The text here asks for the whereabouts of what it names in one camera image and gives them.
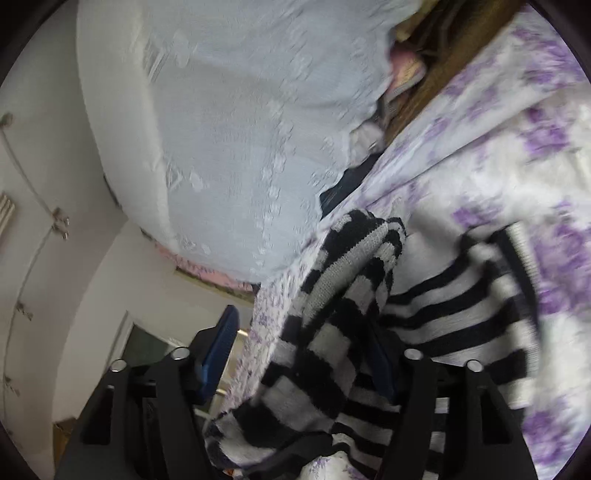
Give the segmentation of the black white striped knit sweater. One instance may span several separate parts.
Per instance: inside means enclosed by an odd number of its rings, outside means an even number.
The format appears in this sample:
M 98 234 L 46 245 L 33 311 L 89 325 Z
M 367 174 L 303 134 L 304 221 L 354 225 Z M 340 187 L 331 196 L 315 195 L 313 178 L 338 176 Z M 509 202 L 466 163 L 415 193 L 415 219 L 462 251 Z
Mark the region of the black white striped knit sweater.
M 408 349 L 480 362 L 521 428 L 540 342 L 527 263 L 515 223 L 470 229 L 445 251 L 407 246 L 398 218 L 349 212 L 291 302 L 259 390 L 209 424 L 211 463 L 283 479 L 329 456 L 378 479 L 400 412 L 389 358 Z

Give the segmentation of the dark glass window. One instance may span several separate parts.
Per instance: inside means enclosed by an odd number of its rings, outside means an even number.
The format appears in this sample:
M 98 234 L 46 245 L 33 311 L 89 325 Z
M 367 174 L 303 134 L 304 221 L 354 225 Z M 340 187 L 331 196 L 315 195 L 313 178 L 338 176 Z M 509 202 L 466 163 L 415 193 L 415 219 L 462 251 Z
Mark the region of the dark glass window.
M 160 361 L 174 346 L 133 325 L 124 344 L 120 358 L 129 366 L 150 365 Z

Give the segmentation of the pink folded quilt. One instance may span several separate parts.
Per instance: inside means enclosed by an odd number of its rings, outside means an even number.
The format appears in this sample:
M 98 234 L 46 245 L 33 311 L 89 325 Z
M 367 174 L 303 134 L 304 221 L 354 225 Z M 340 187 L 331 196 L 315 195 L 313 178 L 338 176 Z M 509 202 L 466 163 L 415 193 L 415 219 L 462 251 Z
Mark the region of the pink folded quilt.
M 172 261 L 177 269 L 179 269 L 184 274 L 190 275 L 202 282 L 207 282 L 217 287 L 245 293 L 256 293 L 256 291 L 259 289 L 259 285 L 257 284 L 236 280 L 228 274 L 224 274 L 209 267 L 197 265 L 197 263 L 194 263 L 178 254 L 171 252 L 157 241 L 154 241 L 154 246 L 161 255 Z

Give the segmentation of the purple floral white bedspread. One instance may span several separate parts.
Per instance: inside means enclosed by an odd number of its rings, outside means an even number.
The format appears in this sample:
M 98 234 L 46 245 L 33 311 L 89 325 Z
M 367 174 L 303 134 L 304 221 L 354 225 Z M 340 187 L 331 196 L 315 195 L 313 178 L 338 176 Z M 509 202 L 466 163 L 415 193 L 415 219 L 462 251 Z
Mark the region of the purple floral white bedspread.
M 565 38 L 523 10 L 394 140 L 300 260 L 260 290 L 222 414 L 259 390 L 291 302 L 353 210 L 398 218 L 407 246 L 445 251 L 473 228 L 521 227 L 540 341 L 521 431 L 535 479 L 563 475 L 590 430 L 590 82 Z M 368 478 L 328 456 L 283 479 Z

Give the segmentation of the white lace cover cloth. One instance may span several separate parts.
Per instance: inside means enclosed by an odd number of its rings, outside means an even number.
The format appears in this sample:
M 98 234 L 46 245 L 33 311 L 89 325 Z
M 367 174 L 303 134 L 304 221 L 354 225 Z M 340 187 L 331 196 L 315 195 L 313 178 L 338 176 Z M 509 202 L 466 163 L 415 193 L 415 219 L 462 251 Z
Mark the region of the white lace cover cloth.
M 82 1 L 77 61 L 107 182 L 169 251 L 260 283 L 290 265 L 391 82 L 416 1 Z

